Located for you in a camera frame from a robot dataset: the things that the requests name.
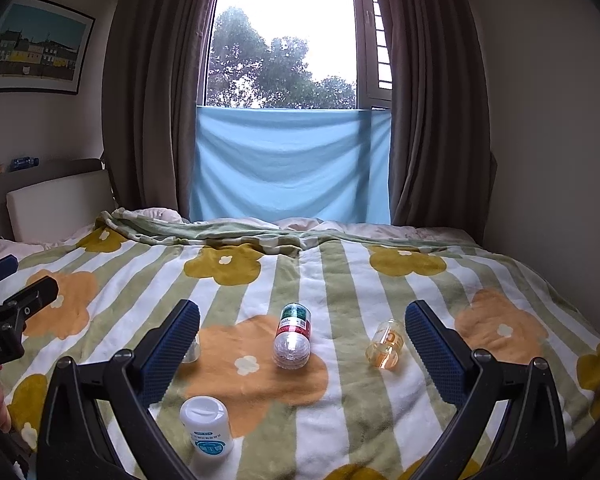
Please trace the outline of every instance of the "floral blanket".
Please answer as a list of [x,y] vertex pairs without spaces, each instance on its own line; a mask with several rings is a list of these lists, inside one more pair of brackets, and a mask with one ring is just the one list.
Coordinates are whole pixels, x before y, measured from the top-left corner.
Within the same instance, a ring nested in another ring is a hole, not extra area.
[[[55,361],[107,360],[134,348],[181,298],[198,304],[202,355],[182,364],[150,412],[201,479],[405,480],[454,414],[409,341],[400,365],[378,370],[365,348],[379,323],[422,299],[472,348],[503,361],[550,363],[572,446],[600,417],[600,337],[524,265],[474,245],[290,232],[230,222],[169,224],[125,210],[94,232],[21,261],[0,302],[34,280],[58,281],[56,301],[27,323],[22,359],[0,372],[14,426],[35,448]],[[282,308],[312,313],[312,355],[276,368]],[[196,460],[178,411],[191,396],[221,399],[235,447],[212,471]],[[125,468],[142,476],[103,409]],[[466,470],[484,460],[494,416]]]

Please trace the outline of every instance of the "metal bolt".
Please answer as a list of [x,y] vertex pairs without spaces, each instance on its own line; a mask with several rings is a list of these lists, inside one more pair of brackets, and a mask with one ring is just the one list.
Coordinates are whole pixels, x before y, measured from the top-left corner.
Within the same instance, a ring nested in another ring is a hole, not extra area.
[[131,350],[127,348],[123,348],[122,350],[118,350],[115,354],[113,354],[114,361],[127,361],[133,357],[133,353]]
[[491,361],[491,359],[493,359],[493,356],[488,351],[482,348],[474,350],[474,357],[476,361],[479,361],[481,363],[488,363],[489,361]]
[[68,365],[70,365],[74,360],[71,359],[68,355],[61,357],[58,359],[58,362],[56,363],[56,366],[58,368],[67,368]]
[[549,367],[549,363],[541,357],[536,357],[534,359],[534,366],[539,370],[546,370]]

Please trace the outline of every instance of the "white wall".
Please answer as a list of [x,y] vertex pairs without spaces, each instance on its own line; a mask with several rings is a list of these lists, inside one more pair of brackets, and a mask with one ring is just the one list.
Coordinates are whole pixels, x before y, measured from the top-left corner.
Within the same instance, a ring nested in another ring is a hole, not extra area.
[[600,332],[600,14],[590,0],[470,0],[498,160],[485,246]]
[[78,95],[0,93],[0,164],[18,156],[43,162],[102,154],[102,67],[117,0],[50,1],[95,18]]

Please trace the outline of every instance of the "green foliage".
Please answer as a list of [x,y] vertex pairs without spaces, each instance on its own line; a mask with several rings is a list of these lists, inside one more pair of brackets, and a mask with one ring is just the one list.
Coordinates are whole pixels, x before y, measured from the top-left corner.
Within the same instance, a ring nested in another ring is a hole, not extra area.
[[356,88],[339,76],[312,80],[307,42],[275,38],[271,45],[243,10],[216,19],[209,55],[206,104],[231,108],[355,108]]

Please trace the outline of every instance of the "framed picture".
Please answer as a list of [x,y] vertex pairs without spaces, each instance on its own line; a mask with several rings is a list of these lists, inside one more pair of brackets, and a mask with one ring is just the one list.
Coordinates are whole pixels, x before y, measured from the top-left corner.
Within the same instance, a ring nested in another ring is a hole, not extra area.
[[0,92],[77,94],[93,21],[46,0],[13,0],[0,19]]

